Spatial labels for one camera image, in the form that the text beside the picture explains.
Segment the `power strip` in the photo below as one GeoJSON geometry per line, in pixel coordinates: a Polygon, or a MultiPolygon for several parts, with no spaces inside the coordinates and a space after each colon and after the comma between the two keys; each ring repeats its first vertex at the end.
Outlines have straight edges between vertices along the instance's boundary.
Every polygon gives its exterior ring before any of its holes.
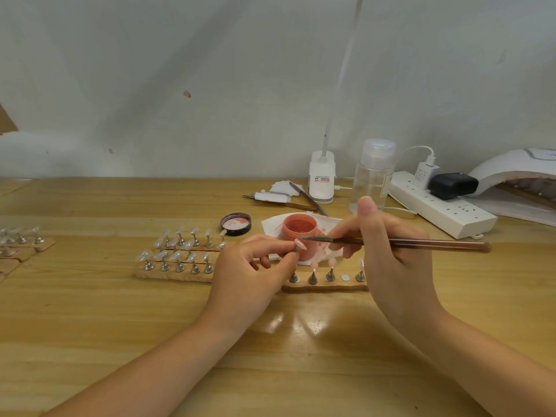
{"type": "Polygon", "coordinates": [[[482,210],[460,197],[444,201],[428,190],[413,185],[414,176],[407,171],[392,175],[389,192],[392,196],[414,210],[420,216],[446,231],[454,238],[481,238],[492,230],[498,217],[482,210]]]}

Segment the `left hand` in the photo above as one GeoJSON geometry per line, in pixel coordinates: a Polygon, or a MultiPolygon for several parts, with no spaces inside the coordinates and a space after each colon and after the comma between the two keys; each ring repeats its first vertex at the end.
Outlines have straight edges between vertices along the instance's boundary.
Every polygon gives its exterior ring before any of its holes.
{"type": "Polygon", "coordinates": [[[216,260],[210,294],[199,321],[241,335],[265,311],[273,295],[295,272],[299,254],[295,242],[254,235],[227,247],[216,260]],[[268,255],[284,258],[270,265],[268,255]],[[263,270],[254,263],[260,259],[263,270]]]}

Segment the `clear plastic bottle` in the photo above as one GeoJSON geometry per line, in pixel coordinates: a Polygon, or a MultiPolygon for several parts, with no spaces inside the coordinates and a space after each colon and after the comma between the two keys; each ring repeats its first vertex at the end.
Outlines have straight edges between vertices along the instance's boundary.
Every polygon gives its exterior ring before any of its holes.
{"type": "Polygon", "coordinates": [[[371,196],[378,209],[384,207],[388,184],[394,172],[396,143],[385,139],[368,139],[363,145],[361,160],[355,168],[353,190],[349,202],[351,213],[357,213],[357,203],[363,196],[371,196]]]}

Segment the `white wall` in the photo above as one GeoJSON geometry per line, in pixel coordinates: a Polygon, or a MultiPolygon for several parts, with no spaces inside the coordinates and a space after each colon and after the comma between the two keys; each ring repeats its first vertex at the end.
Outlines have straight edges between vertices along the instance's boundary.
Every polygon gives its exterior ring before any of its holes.
{"type": "MultiPolygon", "coordinates": [[[[354,7],[0,0],[0,103],[22,130],[0,137],[0,175],[306,175],[354,7]]],[[[555,17],[556,0],[365,0],[337,174],[370,137],[429,144],[445,172],[554,148],[555,17]]]]}

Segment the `pink nail tip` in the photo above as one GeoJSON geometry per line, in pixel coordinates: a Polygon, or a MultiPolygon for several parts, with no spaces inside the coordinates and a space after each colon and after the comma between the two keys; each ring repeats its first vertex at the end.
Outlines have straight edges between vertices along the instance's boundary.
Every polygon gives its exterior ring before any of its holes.
{"type": "Polygon", "coordinates": [[[305,245],[301,242],[301,240],[296,238],[294,241],[295,241],[294,252],[299,252],[300,250],[307,250],[307,247],[305,247],[305,245]]]}

